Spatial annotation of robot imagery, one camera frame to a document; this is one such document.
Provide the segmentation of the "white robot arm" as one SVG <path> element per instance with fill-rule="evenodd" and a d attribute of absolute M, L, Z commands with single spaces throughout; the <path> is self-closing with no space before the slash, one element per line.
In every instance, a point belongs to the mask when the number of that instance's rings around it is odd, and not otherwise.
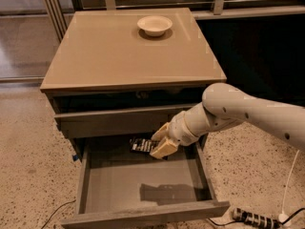
<path fill-rule="evenodd" d="M 232 85 L 215 83 L 206 88 L 200 103 L 176 114 L 152 136 L 158 145 L 151 150 L 151 156 L 161 159 L 207 133 L 223 131 L 242 122 L 305 151 L 304 107 L 257 98 Z"/>

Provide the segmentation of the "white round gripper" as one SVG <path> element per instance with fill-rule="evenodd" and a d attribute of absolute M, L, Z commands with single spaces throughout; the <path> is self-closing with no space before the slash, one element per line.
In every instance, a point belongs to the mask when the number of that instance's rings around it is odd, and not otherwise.
<path fill-rule="evenodd" d="M 175 153 L 178 145 L 189 146 L 195 143 L 198 140 L 198 136 L 194 134 L 197 127 L 196 122 L 196 115 L 189 111 L 176 114 L 170 124 L 166 122 L 152 135 L 152 141 L 160 141 L 164 138 L 150 151 L 150 155 L 162 159 Z"/>

